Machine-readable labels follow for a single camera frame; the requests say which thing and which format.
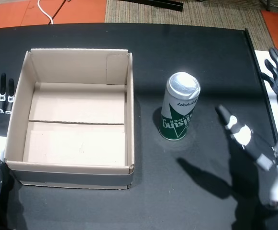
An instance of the robotic arm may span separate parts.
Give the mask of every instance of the robotic arm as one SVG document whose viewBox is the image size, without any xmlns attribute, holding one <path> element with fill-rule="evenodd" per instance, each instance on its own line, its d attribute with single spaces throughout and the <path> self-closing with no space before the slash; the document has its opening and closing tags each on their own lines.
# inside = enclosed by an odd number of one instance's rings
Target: robotic arm
<svg viewBox="0 0 278 230">
<path fill-rule="evenodd" d="M 265 60 L 265 65 L 273 74 L 273 78 L 266 74 L 262 74 L 262 78 L 269 82 L 278 101 L 278 50 L 272 48 L 269 53 L 276 66 L 273 66 L 269 60 Z M 222 105 L 216 108 L 216 112 L 226 130 L 230 132 L 230 137 L 260 168 L 269 171 L 276 166 L 277 176 L 270 191 L 269 204 L 272 208 L 278 209 L 278 141 L 275 147 L 271 147 L 260 135 L 239 121 Z"/>
</svg>

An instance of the green can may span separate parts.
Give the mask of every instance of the green can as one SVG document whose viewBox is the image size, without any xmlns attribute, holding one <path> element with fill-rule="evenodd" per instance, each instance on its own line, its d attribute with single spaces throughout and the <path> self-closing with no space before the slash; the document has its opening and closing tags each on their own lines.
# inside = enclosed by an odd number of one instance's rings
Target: green can
<svg viewBox="0 0 278 230">
<path fill-rule="evenodd" d="M 188 73 L 178 72 L 167 80 L 159 124 L 164 138 L 180 140 L 185 137 L 199 94 L 198 80 Z"/>
</svg>

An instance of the carpet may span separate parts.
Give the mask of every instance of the carpet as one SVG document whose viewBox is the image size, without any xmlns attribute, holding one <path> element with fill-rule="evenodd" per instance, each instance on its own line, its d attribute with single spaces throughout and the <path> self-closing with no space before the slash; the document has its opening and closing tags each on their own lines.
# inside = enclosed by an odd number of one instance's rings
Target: carpet
<svg viewBox="0 0 278 230">
<path fill-rule="evenodd" d="M 247 28 L 256 50 L 273 46 L 261 14 L 259 0 L 184 0 L 183 12 L 142 4 L 107 0 L 107 23 L 160 23 L 210 26 L 243 30 Z"/>
</svg>

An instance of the cardboard box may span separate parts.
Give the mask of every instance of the cardboard box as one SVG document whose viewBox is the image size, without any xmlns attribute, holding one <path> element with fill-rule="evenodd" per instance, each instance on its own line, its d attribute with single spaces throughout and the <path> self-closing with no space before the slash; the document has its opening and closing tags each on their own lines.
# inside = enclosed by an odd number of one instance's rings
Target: cardboard box
<svg viewBox="0 0 278 230">
<path fill-rule="evenodd" d="M 134 170 L 132 54 L 27 51 L 5 160 L 22 184 L 126 189 Z"/>
</svg>

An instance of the black tabletop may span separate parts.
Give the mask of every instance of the black tabletop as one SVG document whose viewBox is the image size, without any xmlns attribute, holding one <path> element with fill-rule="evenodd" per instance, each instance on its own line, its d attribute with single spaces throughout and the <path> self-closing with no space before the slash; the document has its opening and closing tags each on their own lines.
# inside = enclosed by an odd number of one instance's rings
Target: black tabletop
<svg viewBox="0 0 278 230">
<path fill-rule="evenodd" d="M 133 53 L 135 175 L 125 191 L 21 186 L 1 218 L 9 228 L 248 230 L 261 219 L 274 172 L 262 172 L 226 138 L 223 104 L 274 144 L 245 31 L 156 24 L 64 24 L 0 29 L 0 73 L 19 77 L 31 48 L 116 48 Z M 185 71 L 201 84 L 189 132 L 157 130 L 165 83 Z"/>
</svg>

